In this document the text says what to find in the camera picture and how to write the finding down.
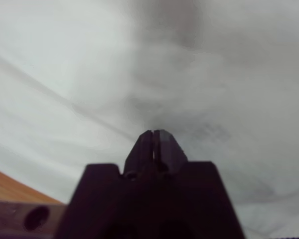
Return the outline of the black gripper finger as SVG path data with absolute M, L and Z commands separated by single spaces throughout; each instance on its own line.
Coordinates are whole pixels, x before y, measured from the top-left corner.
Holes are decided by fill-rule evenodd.
M 188 159 L 176 141 L 166 130 L 153 132 L 153 160 L 159 172 L 176 174 Z
M 147 130 L 142 133 L 136 140 L 130 153 L 128 154 L 125 165 L 124 175 L 138 174 L 143 171 L 145 166 L 153 159 L 153 132 Z

